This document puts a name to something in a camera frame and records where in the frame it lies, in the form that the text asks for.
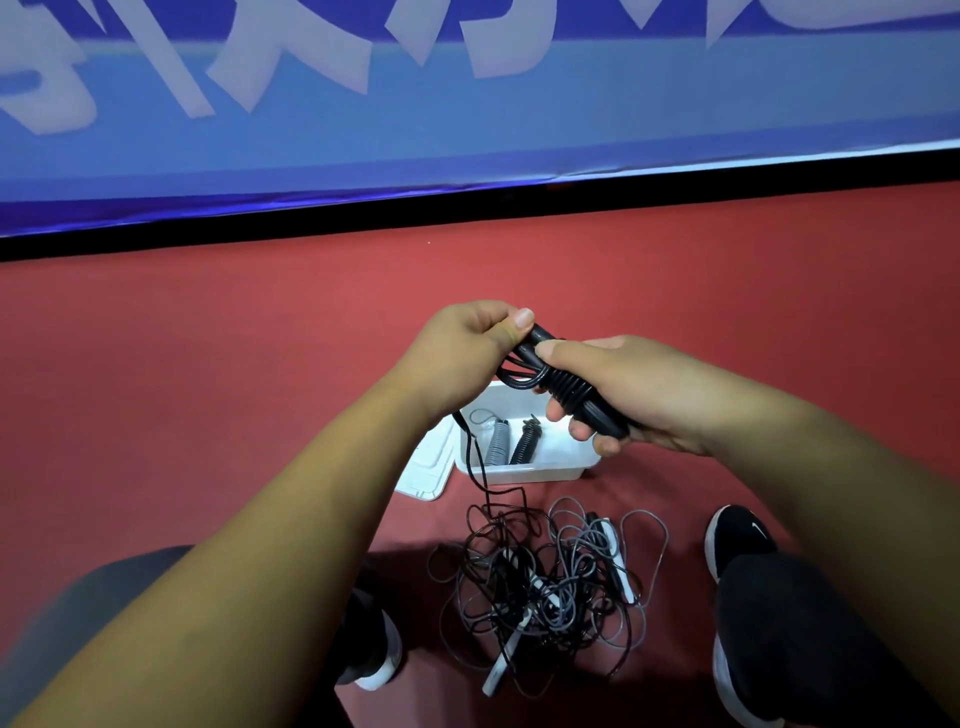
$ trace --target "white plastic container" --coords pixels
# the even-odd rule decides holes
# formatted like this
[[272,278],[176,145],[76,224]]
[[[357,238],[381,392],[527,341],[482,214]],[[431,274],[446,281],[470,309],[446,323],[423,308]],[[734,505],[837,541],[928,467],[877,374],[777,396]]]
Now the white plastic container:
[[[576,480],[586,468],[599,462],[600,456],[593,451],[590,441],[578,442],[570,437],[570,418],[564,417],[558,423],[548,422],[546,419],[546,404],[550,401],[549,395],[538,395],[533,390],[511,389],[501,381],[491,382],[490,386],[470,404],[461,410],[467,419],[470,429],[477,437],[481,454],[486,454],[487,445],[493,435],[493,422],[484,425],[475,425],[470,421],[481,422],[491,413],[510,423],[510,453],[513,453],[516,443],[523,433],[523,421],[535,415],[540,420],[543,434],[537,443],[533,462],[527,465],[499,465],[487,467],[487,484],[504,485],[507,483],[539,483],[547,480]],[[467,448],[467,434],[459,427],[456,428],[460,438],[456,448],[457,470],[467,472],[467,463],[464,452]],[[480,477],[480,464],[477,462],[476,450],[470,448],[470,465],[477,480]]]

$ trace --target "leg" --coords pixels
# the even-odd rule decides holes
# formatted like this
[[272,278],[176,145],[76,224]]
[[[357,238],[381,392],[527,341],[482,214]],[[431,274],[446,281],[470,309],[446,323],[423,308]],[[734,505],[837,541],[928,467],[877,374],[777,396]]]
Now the leg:
[[[107,564],[69,586],[5,656],[0,667],[0,726],[11,723],[94,635],[190,548],[164,548]],[[390,619],[369,595],[354,590],[324,663],[324,677],[305,713],[322,718],[324,725],[348,728],[334,684],[357,682],[373,690],[396,671],[401,652]]]
[[0,666],[0,726],[10,724],[94,635],[191,546],[115,561],[81,577],[34,619]]
[[[749,514],[756,549],[746,541],[738,555],[717,548],[722,571],[714,655],[715,668],[722,671],[721,660],[729,671],[732,693],[725,705],[730,709],[729,700],[738,698],[759,721],[741,723],[785,718],[821,728],[952,725],[823,574],[771,550],[769,533],[741,510]],[[747,518],[740,515],[742,535]]]

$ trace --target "blue banner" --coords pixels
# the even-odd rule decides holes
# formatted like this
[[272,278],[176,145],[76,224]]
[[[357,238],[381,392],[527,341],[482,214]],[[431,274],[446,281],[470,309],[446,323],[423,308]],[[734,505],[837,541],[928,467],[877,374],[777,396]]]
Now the blue banner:
[[0,0],[0,235],[960,139],[960,0]]

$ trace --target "red floor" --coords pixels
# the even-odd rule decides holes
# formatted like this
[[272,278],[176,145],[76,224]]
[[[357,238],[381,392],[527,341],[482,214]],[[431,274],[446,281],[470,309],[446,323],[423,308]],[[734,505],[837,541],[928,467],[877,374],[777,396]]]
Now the red floor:
[[[455,301],[527,305],[568,338],[662,339],[960,475],[958,231],[954,183],[0,266],[0,650],[86,570],[210,534]],[[415,649],[382,692],[344,691],[358,728],[727,724],[701,538],[718,505],[753,497],[652,449],[529,491],[667,521],[641,653],[613,688],[482,698],[439,647],[444,593],[423,570],[477,500],[454,474],[437,502],[395,497],[377,535]],[[630,542],[643,574],[655,531]]]

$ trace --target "gray cable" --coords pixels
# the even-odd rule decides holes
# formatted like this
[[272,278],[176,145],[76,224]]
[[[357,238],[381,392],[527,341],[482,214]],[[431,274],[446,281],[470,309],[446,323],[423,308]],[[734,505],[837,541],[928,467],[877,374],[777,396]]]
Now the gray cable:
[[[474,419],[477,412],[487,412],[488,416],[479,422]],[[487,454],[484,455],[483,464],[486,466],[507,465],[510,462],[510,423],[498,417],[490,409],[480,408],[470,412],[468,419],[474,425],[485,425],[493,421],[493,436],[490,444],[487,445]]]
[[510,423],[506,420],[493,422],[493,436],[487,445],[484,465],[506,465],[510,459]]

